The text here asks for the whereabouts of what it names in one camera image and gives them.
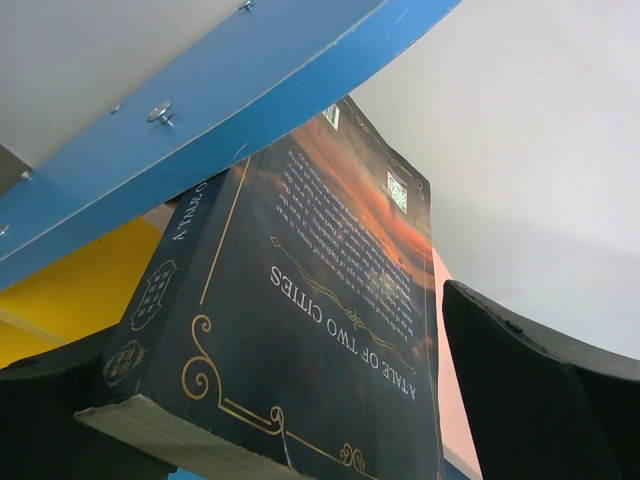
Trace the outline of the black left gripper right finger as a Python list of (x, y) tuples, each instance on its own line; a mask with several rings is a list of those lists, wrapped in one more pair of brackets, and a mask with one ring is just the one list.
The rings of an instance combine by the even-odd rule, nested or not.
[(443, 321), (486, 479), (636, 479), (639, 363), (521, 316), (459, 281)]

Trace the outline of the dark Tale of Two Cities book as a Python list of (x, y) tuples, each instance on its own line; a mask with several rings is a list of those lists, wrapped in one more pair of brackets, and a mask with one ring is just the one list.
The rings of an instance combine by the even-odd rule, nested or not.
[(428, 181), (350, 98), (182, 197), (77, 419), (207, 479), (440, 479)]

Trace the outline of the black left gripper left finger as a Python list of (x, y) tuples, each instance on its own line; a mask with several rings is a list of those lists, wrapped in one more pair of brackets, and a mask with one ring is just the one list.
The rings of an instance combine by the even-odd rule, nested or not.
[(167, 479), (177, 471), (74, 418), (113, 332), (1, 369), (3, 479)]

